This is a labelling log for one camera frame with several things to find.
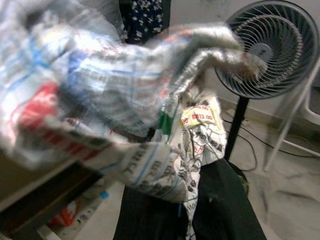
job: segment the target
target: black cloth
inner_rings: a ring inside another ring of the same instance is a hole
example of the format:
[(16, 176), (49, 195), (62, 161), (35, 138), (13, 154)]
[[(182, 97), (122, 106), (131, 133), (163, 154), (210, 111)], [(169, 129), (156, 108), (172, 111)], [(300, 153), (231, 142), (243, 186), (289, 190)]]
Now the black cloth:
[[(239, 177), (224, 160), (200, 171), (198, 204), (193, 218), (197, 240), (267, 240)], [(187, 214), (179, 204), (128, 187), (122, 198), (113, 240), (184, 239)]]
[(120, 11), (129, 44), (144, 43), (164, 29), (162, 0), (132, 0), (121, 4)]

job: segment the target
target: floral fabric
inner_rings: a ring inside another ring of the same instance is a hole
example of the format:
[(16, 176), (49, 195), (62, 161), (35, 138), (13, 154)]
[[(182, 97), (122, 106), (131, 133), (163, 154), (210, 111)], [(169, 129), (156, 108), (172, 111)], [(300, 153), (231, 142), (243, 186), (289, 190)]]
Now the floral fabric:
[(163, 0), (133, 0), (121, 13), (128, 43), (143, 43), (163, 30)]

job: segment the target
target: red object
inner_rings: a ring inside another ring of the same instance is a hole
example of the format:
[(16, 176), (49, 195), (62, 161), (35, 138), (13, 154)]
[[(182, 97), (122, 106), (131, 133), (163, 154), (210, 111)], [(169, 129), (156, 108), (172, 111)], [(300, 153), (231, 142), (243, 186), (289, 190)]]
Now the red object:
[(69, 203), (64, 209), (62, 209), (55, 217), (48, 223), (49, 226), (60, 225), (70, 226), (74, 223), (76, 214), (79, 209), (79, 204), (76, 201)]
[(55, 82), (43, 84), (29, 100), (19, 117), (19, 126), (35, 131), (43, 126), (46, 116), (57, 115), (59, 86)]

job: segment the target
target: fan stand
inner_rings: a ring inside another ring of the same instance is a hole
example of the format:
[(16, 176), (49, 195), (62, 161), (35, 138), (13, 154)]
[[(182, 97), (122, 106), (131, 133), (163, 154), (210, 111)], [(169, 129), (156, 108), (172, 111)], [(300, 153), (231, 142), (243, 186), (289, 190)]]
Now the fan stand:
[(232, 150), (234, 148), (234, 145), (238, 136), (238, 132), (241, 127), (241, 123), (245, 119), (245, 112), (247, 110), (248, 103), (249, 103), (249, 98), (243, 97), (243, 96), (239, 97), (238, 103), (236, 105), (236, 110), (233, 117), (231, 129), (229, 132), (227, 144), (225, 147), (224, 159), (227, 161), (229, 161), (230, 159)]

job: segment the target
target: crumpled plastic bag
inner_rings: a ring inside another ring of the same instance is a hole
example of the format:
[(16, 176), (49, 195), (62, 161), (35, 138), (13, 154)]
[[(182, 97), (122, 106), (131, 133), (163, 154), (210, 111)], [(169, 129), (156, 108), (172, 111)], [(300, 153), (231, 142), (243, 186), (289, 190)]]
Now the crumpled plastic bag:
[[(0, 146), (30, 169), (75, 158), (184, 203), (192, 236), (200, 166), (222, 158), (226, 145), (217, 98), (196, 79), (212, 66), (257, 76), (265, 64), (223, 23), (123, 44), (84, 2), (0, 0)], [(152, 142), (122, 137), (151, 127)]]

